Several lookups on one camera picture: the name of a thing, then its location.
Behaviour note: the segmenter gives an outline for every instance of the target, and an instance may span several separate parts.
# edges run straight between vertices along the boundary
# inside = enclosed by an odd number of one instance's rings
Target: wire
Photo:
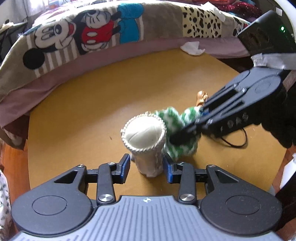
[[[244,141],[244,143],[242,145],[234,145],[234,144],[230,143],[229,141],[226,141],[223,137],[221,137],[221,140],[224,141],[225,143],[227,143],[230,147],[233,147],[233,148],[242,148],[242,147],[244,147],[247,144],[247,142],[248,142],[248,136],[247,136],[247,133],[246,133],[246,131],[245,131],[244,128],[242,128],[241,130],[244,132],[244,136],[245,136],[245,141]]]

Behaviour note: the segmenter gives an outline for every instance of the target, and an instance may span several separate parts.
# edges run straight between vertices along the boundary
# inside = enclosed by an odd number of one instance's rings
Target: rope-patterned rim
[[[148,148],[135,148],[131,144],[129,144],[129,142],[126,140],[126,128],[134,119],[136,119],[138,117],[142,117],[142,116],[152,116],[152,117],[155,117],[158,121],[160,121],[161,122],[161,134],[160,134],[158,141],[153,146],[148,147]],[[121,139],[123,141],[124,146],[129,151],[134,152],[134,153],[149,152],[149,151],[159,148],[160,146],[162,147],[165,143],[165,140],[166,140],[166,127],[165,127],[165,123],[163,122],[162,118],[160,118],[159,116],[157,116],[155,114],[148,113],[148,112],[146,112],[145,114],[137,115],[137,116],[134,116],[133,118],[131,118],[125,124],[124,128],[121,129],[120,133],[121,133]]]

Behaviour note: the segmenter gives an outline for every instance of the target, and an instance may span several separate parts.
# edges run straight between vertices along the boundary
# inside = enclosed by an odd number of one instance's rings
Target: green fuzzy cloth
[[[172,145],[169,142],[169,137],[187,124],[193,122],[196,118],[202,116],[199,109],[200,107],[190,107],[181,115],[179,115],[178,111],[173,107],[168,107],[166,110],[155,111],[155,114],[162,118],[167,129],[163,152],[168,153],[173,160],[178,160],[180,156],[191,156],[196,153],[197,141],[199,140],[200,135],[180,146]]]

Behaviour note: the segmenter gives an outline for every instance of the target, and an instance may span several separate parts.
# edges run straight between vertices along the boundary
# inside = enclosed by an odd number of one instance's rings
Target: gray ribbed surface
[[[20,233],[15,241],[281,241],[274,233],[260,237],[236,237],[207,223],[196,207],[179,204],[172,196],[122,196],[102,206],[83,228],[56,238]]]

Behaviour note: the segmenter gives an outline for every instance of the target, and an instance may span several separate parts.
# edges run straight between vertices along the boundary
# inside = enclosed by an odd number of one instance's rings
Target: yellow table
[[[118,162],[127,152],[120,130],[135,115],[168,106],[182,112],[196,103],[199,90],[212,95],[237,72],[203,54],[192,57],[181,50],[153,53],[114,63],[74,78],[57,88],[31,113],[28,164],[31,187],[78,165],[98,168]],[[285,149],[260,126],[246,128],[246,149],[225,147],[202,137],[197,154],[185,160],[195,167],[215,164],[267,190]],[[242,143],[239,131],[228,137]],[[165,195],[178,191],[164,175],[148,179],[131,164],[126,183],[115,185],[119,195]],[[199,198],[203,191],[198,191]],[[95,184],[88,196],[95,198]]]

